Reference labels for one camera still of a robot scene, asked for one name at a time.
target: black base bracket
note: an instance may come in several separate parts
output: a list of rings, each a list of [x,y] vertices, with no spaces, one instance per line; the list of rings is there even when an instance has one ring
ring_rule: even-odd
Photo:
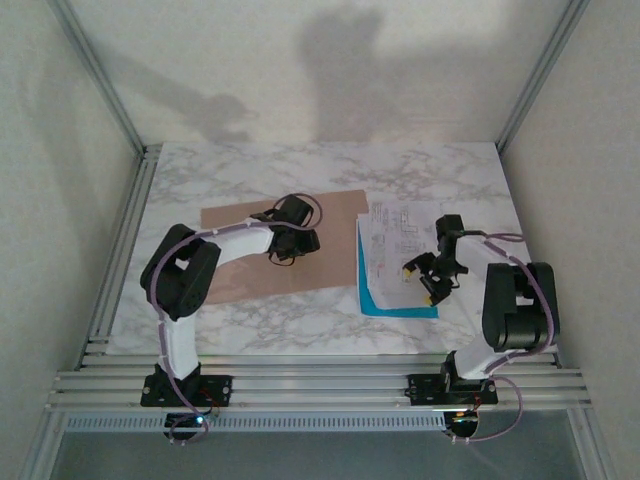
[[[411,406],[451,406],[477,408],[479,405],[497,405],[498,394],[490,380],[467,383],[461,386],[447,385],[443,375],[408,375],[409,387],[404,395],[409,397]]]
[[[183,380],[176,380],[182,394],[195,407],[228,407],[233,377],[229,375],[201,375],[200,366]],[[182,407],[166,372],[156,364],[155,373],[145,378],[140,405],[143,407]]]

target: brown cardboard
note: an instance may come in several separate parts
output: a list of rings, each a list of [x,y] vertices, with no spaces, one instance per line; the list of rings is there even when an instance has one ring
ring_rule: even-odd
[[[356,284],[356,229],[358,214],[367,213],[364,190],[315,195],[324,210],[318,226],[320,250],[299,257],[291,267],[273,265],[266,254],[251,255],[216,269],[205,303],[237,302],[268,295],[284,295]],[[238,223],[273,206],[272,200],[205,208],[203,229]]]

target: blue paper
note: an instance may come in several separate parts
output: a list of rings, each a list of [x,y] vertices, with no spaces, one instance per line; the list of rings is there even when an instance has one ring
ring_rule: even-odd
[[[358,229],[358,297],[360,310],[369,317],[438,318],[438,307],[382,309],[376,306],[367,287],[367,268],[364,263],[360,229]]]

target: white marble table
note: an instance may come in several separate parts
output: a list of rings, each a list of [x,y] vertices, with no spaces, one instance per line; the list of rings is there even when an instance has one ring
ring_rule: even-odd
[[[433,201],[467,228],[519,232],[491,143],[451,145],[165,144],[140,225],[108,354],[155,354],[157,317],[138,284],[175,223],[199,228],[202,208],[277,198],[292,190],[364,189]],[[511,252],[528,259],[524,245]],[[444,353],[480,331],[483,283],[467,275],[438,319],[373,319],[359,313],[355,287],[206,305],[197,313],[201,354],[375,355]]]

